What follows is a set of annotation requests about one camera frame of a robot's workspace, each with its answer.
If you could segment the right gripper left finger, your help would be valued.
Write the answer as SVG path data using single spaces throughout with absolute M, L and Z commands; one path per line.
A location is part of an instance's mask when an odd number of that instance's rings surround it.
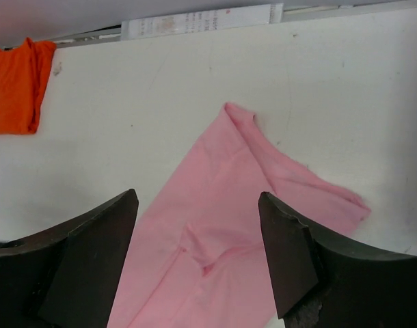
M 78 217 L 0 242 L 0 327 L 106 327 L 138 206 L 129 189 Z

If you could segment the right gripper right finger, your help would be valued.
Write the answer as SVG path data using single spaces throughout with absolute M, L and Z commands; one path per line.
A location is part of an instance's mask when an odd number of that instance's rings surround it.
M 417 256 L 343 236 L 268 192 L 258 209 L 286 327 L 417 327 Z

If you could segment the pink t shirt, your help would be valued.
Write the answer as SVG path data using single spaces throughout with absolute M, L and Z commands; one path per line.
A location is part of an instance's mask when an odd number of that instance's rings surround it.
M 266 326 L 275 303 L 258 211 L 265 191 L 344 235 L 370 213 L 227 103 L 137 220 L 108 325 Z

